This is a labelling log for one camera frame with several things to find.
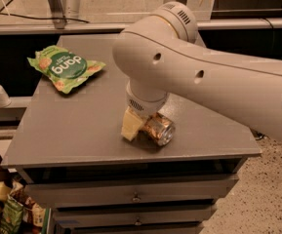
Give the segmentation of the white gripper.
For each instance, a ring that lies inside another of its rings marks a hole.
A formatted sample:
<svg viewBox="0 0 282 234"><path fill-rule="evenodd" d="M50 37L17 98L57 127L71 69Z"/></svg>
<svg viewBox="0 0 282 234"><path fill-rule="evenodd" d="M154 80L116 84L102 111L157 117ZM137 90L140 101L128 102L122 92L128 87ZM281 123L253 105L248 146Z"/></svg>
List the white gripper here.
<svg viewBox="0 0 282 234"><path fill-rule="evenodd" d="M147 121L147 117L158 112L167 102L169 94L130 79L127 88L128 107L124 113L121 135L132 141Z"/></svg>

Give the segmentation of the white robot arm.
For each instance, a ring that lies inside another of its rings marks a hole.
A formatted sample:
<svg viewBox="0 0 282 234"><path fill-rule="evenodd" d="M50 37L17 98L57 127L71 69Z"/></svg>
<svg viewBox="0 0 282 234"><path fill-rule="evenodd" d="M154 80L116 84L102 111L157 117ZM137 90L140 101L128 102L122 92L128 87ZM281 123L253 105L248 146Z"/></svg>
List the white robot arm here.
<svg viewBox="0 0 282 234"><path fill-rule="evenodd" d="M282 60L207 49L197 36L194 14L180 2L124 29L112 54L130 78L128 104L149 116L172 93L282 141Z"/></svg>

